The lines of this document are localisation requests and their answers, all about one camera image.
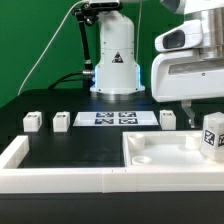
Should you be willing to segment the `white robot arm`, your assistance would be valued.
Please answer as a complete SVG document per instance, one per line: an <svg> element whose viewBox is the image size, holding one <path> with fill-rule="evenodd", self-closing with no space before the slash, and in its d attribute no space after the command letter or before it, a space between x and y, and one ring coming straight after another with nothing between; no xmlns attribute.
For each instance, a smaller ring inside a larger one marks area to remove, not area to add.
<svg viewBox="0 0 224 224"><path fill-rule="evenodd" d="M134 26L118 12L122 0L90 0L100 12L100 62L91 91L110 99L144 89L134 59ZM191 102L224 96L224 0L160 0L184 22L155 39L151 67L158 102L179 101L195 123Z"/></svg>

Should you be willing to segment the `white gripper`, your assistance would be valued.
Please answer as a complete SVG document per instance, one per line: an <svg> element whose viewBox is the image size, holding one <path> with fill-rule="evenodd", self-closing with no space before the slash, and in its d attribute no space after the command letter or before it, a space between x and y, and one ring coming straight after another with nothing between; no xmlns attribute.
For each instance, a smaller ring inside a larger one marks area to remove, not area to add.
<svg viewBox="0 0 224 224"><path fill-rule="evenodd" d="M152 64L151 90L158 102L182 101L194 128L190 100L224 96L224 59L201 60L196 49L161 53Z"/></svg>

